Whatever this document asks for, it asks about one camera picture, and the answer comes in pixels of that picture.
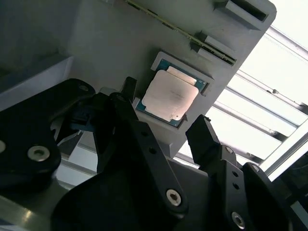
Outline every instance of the gray plastic panel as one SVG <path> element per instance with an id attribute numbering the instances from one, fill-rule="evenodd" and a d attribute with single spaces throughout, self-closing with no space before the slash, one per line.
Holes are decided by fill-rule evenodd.
<path id="1" fill-rule="evenodd" d="M 225 0 L 216 4 L 217 9 L 223 11 L 235 21 L 248 29 L 262 30 L 267 27 L 267 5 L 259 0 Z"/>
<path id="2" fill-rule="evenodd" d="M 67 79 L 72 61 L 72 57 L 56 54 L 0 77 L 0 111 Z"/>
<path id="3" fill-rule="evenodd" d="M 167 21 L 194 35 L 203 33 L 224 44 L 237 58 L 232 68 L 222 68 L 217 62 L 200 57 L 191 50 L 190 40 L 163 25 L 151 16 L 124 1 L 114 5 L 99 1 L 83 1 L 75 19 L 75 28 L 68 52 L 75 56 L 72 76 L 78 77 L 96 90 L 109 87 L 120 90 L 127 76 L 136 78 L 137 97 L 142 98 L 155 73 L 151 70 L 159 51 L 164 50 L 194 66 L 214 79 L 206 97 L 197 97 L 188 121 L 178 131 L 147 122 L 160 142 L 170 146 L 174 156 L 186 141 L 184 131 L 200 115 L 205 114 L 242 65 L 251 50 L 273 22 L 276 9 L 267 0 L 260 0 L 268 16 L 263 29 L 250 30 L 221 11 L 215 11 L 212 0 L 139 0 Z M 94 147 L 91 136 L 83 136 L 81 144 Z"/>

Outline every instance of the bright light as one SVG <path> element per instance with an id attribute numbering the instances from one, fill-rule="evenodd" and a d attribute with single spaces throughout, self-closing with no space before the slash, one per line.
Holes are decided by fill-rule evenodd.
<path id="1" fill-rule="evenodd" d="M 232 78 L 228 87 L 257 104 L 270 109 L 275 114 L 287 119 L 295 125 L 301 125 L 308 118 L 307 115 L 237 75 Z"/>
<path id="2" fill-rule="evenodd" d="M 305 121 L 285 142 L 283 142 L 261 165 L 263 171 L 266 171 L 283 154 L 285 154 L 296 142 L 299 141 L 308 132 L 308 120 Z"/>
<path id="3" fill-rule="evenodd" d="M 228 90 L 224 90 L 217 101 L 285 136 L 290 136 L 296 130 L 292 124 Z"/>
<path id="4" fill-rule="evenodd" d="M 295 163 L 303 154 L 308 152 L 308 142 L 302 145 L 296 152 L 294 152 L 288 159 L 286 159 L 279 167 L 268 175 L 271 181 L 274 181 L 285 170 L 287 170 L 293 163 Z"/>
<path id="5" fill-rule="evenodd" d="M 281 142 L 230 115 L 211 108 L 207 114 L 219 141 L 250 153 L 261 159 L 267 158 Z"/>
<path id="6" fill-rule="evenodd" d="M 308 62 L 291 53 L 283 45 L 277 44 L 271 37 L 265 35 L 260 40 L 241 66 L 241 70 L 289 99 L 308 104 L 308 95 L 305 94 L 308 85 Z"/>
<path id="7" fill-rule="evenodd" d="M 192 152 L 191 152 L 191 148 L 190 146 L 188 145 L 188 141 L 186 141 L 183 146 L 181 147 L 181 149 L 179 150 L 179 153 L 185 155 L 185 156 L 188 156 L 190 157 L 191 159 L 193 158 L 192 156 Z"/>
<path id="8" fill-rule="evenodd" d="M 303 29 L 303 22 L 308 21 L 307 0 L 270 0 L 277 9 L 277 16 L 272 26 L 288 35 L 308 49 L 308 33 Z"/>
<path id="9" fill-rule="evenodd" d="M 179 158 L 177 158 L 177 157 L 174 157 L 173 159 L 176 160 L 176 161 L 178 161 L 179 163 L 181 163 L 181 164 L 183 164 L 183 165 L 187 165 L 187 166 L 190 166 L 190 167 L 193 167 L 193 168 L 196 168 L 196 169 L 199 168 L 198 165 L 191 164 L 191 163 L 189 163 L 189 162 L 187 162 L 187 161 L 185 161 L 185 160 L 179 159 Z"/>

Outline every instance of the mounting hole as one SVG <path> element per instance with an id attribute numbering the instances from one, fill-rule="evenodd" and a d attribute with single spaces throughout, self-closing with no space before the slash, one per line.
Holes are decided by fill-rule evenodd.
<path id="1" fill-rule="evenodd" d="M 174 206 L 179 206 L 182 202 L 180 194 L 175 191 L 174 189 L 169 189 L 166 192 L 167 199 L 170 201 L 170 203 Z"/>
<path id="2" fill-rule="evenodd" d="M 232 173 L 235 177 L 239 177 L 239 174 L 237 174 L 236 172 L 233 171 Z"/>
<path id="3" fill-rule="evenodd" d="M 145 131 L 142 131 L 142 132 L 141 132 L 141 135 L 147 137 L 149 134 L 148 134 L 147 132 L 145 132 Z"/>
<path id="4" fill-rule="evenodd" d="M 157 151 L 154 148 L 149 148 L 149 152 L 152 153 L 152 154 L 156 154 L 157 153 Z"/>
<path id="5" fill-rule="evenodd" d="M 233 187 L 234 187 L 235 189 L 237 189 L 237 190 L 240 189 L 240 187 L 239 187 L 236 183 L 233 183 Z"/>

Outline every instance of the screw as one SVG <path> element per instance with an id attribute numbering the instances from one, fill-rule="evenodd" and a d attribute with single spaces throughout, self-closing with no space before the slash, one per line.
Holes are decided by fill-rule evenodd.
<path id="1" fill-rule="evenodd" d="M 49 150 L 44 146 L 33 146 L 28 150 L 28 157 L 31 160 L 41 162 L 50 156 Z"/>
<path id="2" fill-rule="evenodd" d="M 84 91 L 88 91 L 88 90 L 89 90 L 89 89 L 88 89 L 86 86 L 84 86 L 84 85 L 80 85 L 79 88 L 82 89 L 82 90 L 84 90 Z"/>
<path id="3" fill-rule="evenodd" d="M 5 142 L 0 141 L 0 153 L 3 153 L 6 148 Z"/>
<path id="4" fill-rule="evenodd" d="M 228 153 L 231 153 L 231 154 L 233 153 L 233 150 L 229 147 L 226 147 L 226 150 L 228 151 Z"/>
<path id="5" fill-rule="evenodd" d="M 182 199 L 177 191 L 173 189 L 168 189 L 166 195 L 172 205 L 179 206 L 181 204 Z"/>
<path id="6" fill-rule="evenodd" d="M 245 229 L 245 222 L 243 218 L 236 212 L 231 214 L 233 222 L 239 227 L 241 230 Z"/>
<path id="7" fill-rule="evenodd" d="M 260 169 L 257 167 L 257 166 L 255 166 L 255 165 L 251 165 L 253 168 L 254 168 L 254 170 L 256 171 L 256 172 L 259 172 L 260 171 Z"/>

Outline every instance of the black plastic part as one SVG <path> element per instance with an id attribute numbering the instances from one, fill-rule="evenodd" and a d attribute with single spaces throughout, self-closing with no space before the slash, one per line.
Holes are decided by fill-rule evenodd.
<path id="1" fill-rule="evenodd" d="M 210 176 L 215 175 L 218 171 L 221 171 L 219 166 L 221 165 L 222 160 L 226 160 L 237 167 L 235 153 L 229 153 L 226 148 L 226 145 L 220 145 L 218 148 L 212 149 L 211 152 L 206 153 L 206 156 L 204 157 L 206 161 L 203 161 L 203 164 L 199 169 Z"/>
<path id="2" fill-rule="evenodd" d="M 209 223 L 209 230 L 240 230 L 232 220 L 233 212 L 242 217 L 245 230 L 255 230 L 248 214 L 243 172 L 229 161 L 221 160 L 212 178 L 215 184 L 209 197 L 209 219 L 219 223 Z"/>
<path id="3" fill-rule="evenodd" d="M 186 132 L 193 161 L 201 167 L 215 158 L 220 142 L 214 129 L 204 115 L 199 115 Z"/>
<path id="4" fill-rule="evenodd" d="M 69 79 L 0 112 L 0 140 L 6 144 L 0 155 L 0 189 L 35 191 L 48 185 L 61 161 L 51 122 L 94 94 L 89 84 Z M 49 150 L 48 159 L 28 158 L 29 148 L 36 145 Z"/>
<path id="5" fill-rule="evenodd" d="M 67 115 L 68 123 L 73 130 L 95 132 L 102 123 L 103 106 L 108 96 L 98 93 L 91 99 L 79 102 L 71 114 Z"/>
<path id="6" fill-rule="evenodd" d="M 292 231 L 290 207 L 275 191 L 266 174 L 252 163 L 243 166 L 249 214 L 257 228 L 262 231 Z"/>
<path id="7" fill-rule="evenodd" d="M 143 216 L 148 222 L 142 225 L 136 205 L 133 202 L 131 181 L 125 170 L 114 168 L 108 175 L 102 173 L 76 186 L 63 198 L 53 214 L 55 231 L 204 231 L 208 219 L 208 190 L 211 180 L 206 173 L 168 160 L 189 201 L 188 214 L 170 228 L 172 220 L 158 220 L 151 191 L 141 192 L 138 203 L 144 207 Z"/>
<path id="8" fill-rule="evenodd" d="M 137 81 L 134 78 L 127 77 L 125 79 L 121 93 L 125 98 L 127 98 L 130 101 L 130 103 L 134 102 L 136 86 L 137 86 Z"/>
<path id="9" fill-rule="evenodd" d="M 77 210 L 85 197 L 88 200 L 86 195 L 91 195 L 94 209 L 99 214 L 109 213 L 105 218 L 113 224 L 108 224 L 107 229 L 172 229 L 188 212 L 188 202 L 150 127 L 138 121 L 122 93 L 112 93 L 101 105 L 102 122 L 96 124 L 94 132 L 99 174 L 71 190 L 57 205 L 54 217 L 77 224 L 75 228 L 100 230 L 98 221 L 90 224 L 89 216 Z M 168 189 L 181 196 L 179 206 L 167 199 Z M 117 222 L 112 211 L 118 213 Z"/>

